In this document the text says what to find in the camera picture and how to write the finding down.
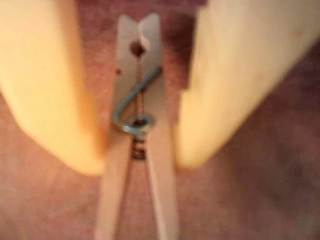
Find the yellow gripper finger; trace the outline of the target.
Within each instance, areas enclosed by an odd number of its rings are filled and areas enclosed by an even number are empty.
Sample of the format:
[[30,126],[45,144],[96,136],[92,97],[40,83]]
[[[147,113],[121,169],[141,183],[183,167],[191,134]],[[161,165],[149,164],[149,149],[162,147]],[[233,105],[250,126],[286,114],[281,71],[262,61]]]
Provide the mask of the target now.
[[204,164],[320,37],[317,0],[210,0],[198,9],[176,162]]
[[103,173],[105,132],[85,84],[73,0],[1,1],[0,90],[43,149],[80,174]]

